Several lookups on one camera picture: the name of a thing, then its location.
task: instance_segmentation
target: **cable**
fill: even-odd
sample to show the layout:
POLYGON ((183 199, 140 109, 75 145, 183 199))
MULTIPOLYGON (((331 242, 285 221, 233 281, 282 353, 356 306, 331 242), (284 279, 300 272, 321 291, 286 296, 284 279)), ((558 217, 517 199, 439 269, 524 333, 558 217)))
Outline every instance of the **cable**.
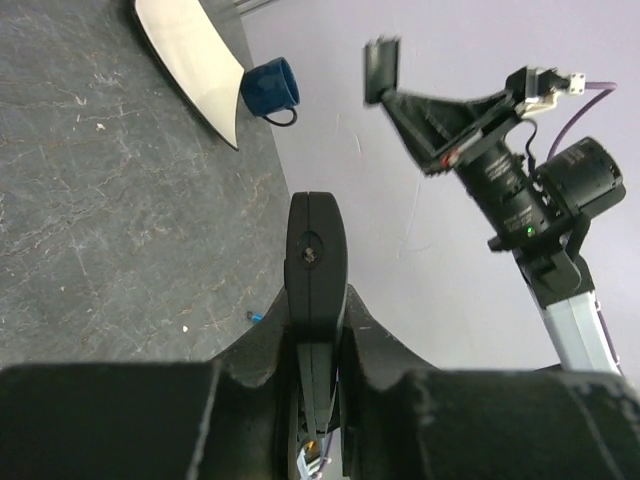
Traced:
POLYGON ((578 112, 573 117, 571 117, 571 120, 569 120, 567 124, 564 127, 562 127, 562 130, 560 130, 560 133, 558 133, 558 136, 556 137, 553 144, 551 145, 551 149, 549 150, 549 155, 547 155, 547 160, 550 160, 551 158, 553 158, 553 156, 556 153, 556 150, 558 150, 558 146, 560 145, 560 142, 562 142, 562 139, 567 134, 567 132, 571 129, 571 127, 573 127, 575 123, 578 120, 580 120, 580 118, 585 113, 587 113, 591 107, 593 107, 596 103, 598 103, 600 100, 602 100, 611 92, 613 92, 617 87, 618 85, 614 82, 586 82, 585 83, 585 86, 584 86, 585 90, 602 90, 602 92, 600 92, 598 95, 596 95, 591 100, 589 100, 589 102, 587 102, 587 104, 584 107, 578 110, 578 112))
POLYGON ((324 467, 326 467, 327 464, 329 463, 329 450, 331 449, 331 441, 332 440, 333 440, 333 432, 331 432, 328 435, 325 452, 324 452, 324 455, 322 456, 322 461, 320 462, 320 467, 318 467, 318 472, 316 473, 316 477, 314 477, 314 478, 318 478, 318 473, 322 474, 322 471, 324 470, 324 467))
POLYGON ((538 123, 531 118, 524 118, 522 119, 522 121, 533 125, 533 133, 529 137, 529 140, 527 140, 527 143, 525 143, 524 145, 524 151, 527 152, 527 167, 529 169, 529 176, 531 177, 533 175, 533 171, 536 169, 536 157, 534 157, 533 153, 531 153, 531 143, 538 134, 538 123))

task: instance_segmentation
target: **black bracket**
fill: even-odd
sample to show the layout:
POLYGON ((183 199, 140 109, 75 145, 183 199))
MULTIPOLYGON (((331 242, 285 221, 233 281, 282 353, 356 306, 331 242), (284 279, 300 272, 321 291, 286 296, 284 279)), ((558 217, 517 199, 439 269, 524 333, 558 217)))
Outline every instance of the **black bracket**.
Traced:
POLYGON ((329 193, 291 200, 284 265, 307 430, 327 432, 334 406, 337 354, 347 294, 347 237, 329 193))

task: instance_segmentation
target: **marble surface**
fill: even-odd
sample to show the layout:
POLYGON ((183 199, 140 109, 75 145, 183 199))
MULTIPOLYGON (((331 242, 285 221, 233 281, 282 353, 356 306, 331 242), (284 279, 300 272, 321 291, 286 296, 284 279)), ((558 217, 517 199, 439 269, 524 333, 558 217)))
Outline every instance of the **marble surface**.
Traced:
MULTIPOLYGON (((0 365, 205 359, 282 286, 269 126, 234 152, 186 106, 130 1, 0 7, 0 365)), ((231 0, 203 0, 251 66, 231 0)))

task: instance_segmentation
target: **white connector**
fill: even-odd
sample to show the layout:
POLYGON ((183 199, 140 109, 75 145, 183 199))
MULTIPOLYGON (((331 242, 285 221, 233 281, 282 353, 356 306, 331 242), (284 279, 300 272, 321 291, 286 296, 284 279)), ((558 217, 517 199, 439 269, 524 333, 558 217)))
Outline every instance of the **white connector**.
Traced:
POLYGON ((572 73, 569 75, 569 82, 569 88, 566 90, 568 95, 577 96, 584 94, 587 83, 587 77, 584 73, 572 73))
POLYGON ((518 106, 516 112, 522 118, 531 118, 534 115, 548 112, 558 106, 559 96, 560 92, 553 92, 544 97, 527 98, 518 106))

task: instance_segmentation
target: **small blue object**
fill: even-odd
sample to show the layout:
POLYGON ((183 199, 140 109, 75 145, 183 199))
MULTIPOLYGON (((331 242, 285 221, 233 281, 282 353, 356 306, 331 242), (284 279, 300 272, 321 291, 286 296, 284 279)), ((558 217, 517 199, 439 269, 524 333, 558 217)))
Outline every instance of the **small blue object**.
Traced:
POLYGON ((260 323, 262 315, 255 312, 247 312, 247 320, 251 320, 253 324, 260 323))

